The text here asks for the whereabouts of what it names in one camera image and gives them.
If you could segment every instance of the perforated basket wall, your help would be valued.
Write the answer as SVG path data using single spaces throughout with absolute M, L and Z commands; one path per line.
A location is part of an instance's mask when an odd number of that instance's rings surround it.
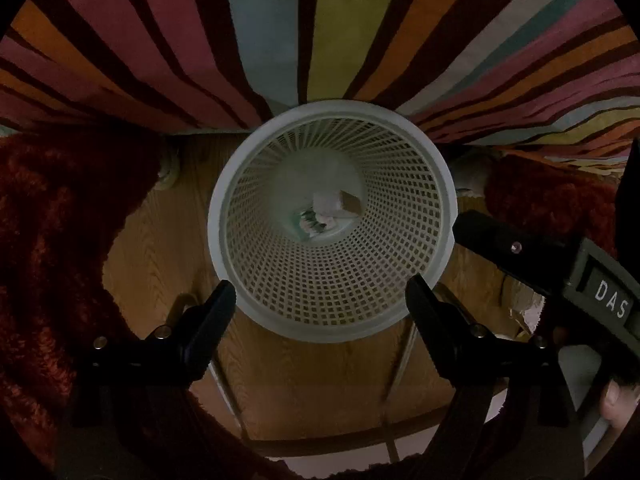
M 420 272 L 434 285 L 452 248 L 455 193 L 434 145 L 393 112 L 343 101 L 290 110 L 252 137 L 220 177 L 209 218 L 216 270 L 236 286 L 239 307 L 274 332 L 317 342 L 401 319 L 406 281 Z M 293 241 L 265 220 L 274 168 L 309 147 L 344 152 L 366 184 L 362 220 L 329 245 Z

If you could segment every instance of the basket rim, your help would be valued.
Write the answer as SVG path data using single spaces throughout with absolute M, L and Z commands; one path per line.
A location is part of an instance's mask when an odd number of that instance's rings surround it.
M 236 183 L 254 156 L 283 130 L 290 129 L 296 123 L 316 120 L 323 116 L 326 118 L 352 116 L 384 126 L 410 142 L 434 169 L 433 177 L 440 194 L 441 218 L 449 218 L 450 226 L 448 229 L 444 226 L 441 229 L 436 250 L 431 257 L 434 264 L 430 263 L 422 274 L 429 286 L 435 286 L 449 262 L 454 245 L 452 228 L 453 222 L 458 216 L 458 202 L 449 168 L 431 139 L 402 115 L 370 103 L 327 100 L 300 105 L 262 124 L 242 142 L 220 173 L 209 202 L 207 240 L 216 274 L 219 279 L 229 280 L 233 283 L 236 288 L 238 307 L 249 318 L 268 330 L 284 337 L 305 342 L 337 343 L 373 335 L 394 325 L 408 314 L 404 299 L 390 305 L 376 316 L 345 325 L 313 325 L 287 319 L 261 306 L 260 302 L 254 300 L 242 286 L 242 280 L 236 275 L 234 266 L 228 257 L 225 223 L 223 222 Z

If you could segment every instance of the wood grain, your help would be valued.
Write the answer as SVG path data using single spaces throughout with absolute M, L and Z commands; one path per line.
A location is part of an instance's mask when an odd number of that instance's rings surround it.
M 146 336 L 166 317 L 174 298 L 201 300 L 217 277 L 207 247 L 210 196 L 222 167 L 243 136 L 193 136 L 181 142 L 182 173 L 175 187 L 152 191 L 127 219 L 104 267 L 104 284 L 127 322 Z M 460 209 L 484 207 L 464 199 Z M 455 247 L 442 281 L 492 330 L 514 335 L 517 325 L 498 307 L 502 273 Z M 321 438 L 380 424 L 382 400 L 408 320 L 373 336 L 343 344 L 283 338 L 238 311 L 218 358 L 254 440 Z M 204 406 L 238 434 L 213 381 L 194 386 Z M 452 396 L 418 340 L 402 381 L 390 399 L 390 422 L 423 415 Z

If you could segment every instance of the white plastic basket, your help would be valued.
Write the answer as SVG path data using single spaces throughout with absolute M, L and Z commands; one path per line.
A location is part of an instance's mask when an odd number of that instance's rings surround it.
M 318 186 L 356 194 L 364 212 L 301 242 L 284 219 Z M 322 101 L 273 118 L 238 147 L 210 202 L 209 249 L 254 321 L 341 342 L 402 319 L 417 272 L 436 284 L 457 214 L 449 170 L 413 123 L 371 104 Z

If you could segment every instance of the colorful striped curtain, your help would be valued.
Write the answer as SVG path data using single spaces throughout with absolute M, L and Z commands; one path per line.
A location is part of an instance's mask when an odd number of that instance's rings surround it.
M 613 0 L 28 0 L 0 41 L 0 124 L 246 131 L 347 98 L 434 142 L 621 172 L 639 52 Z

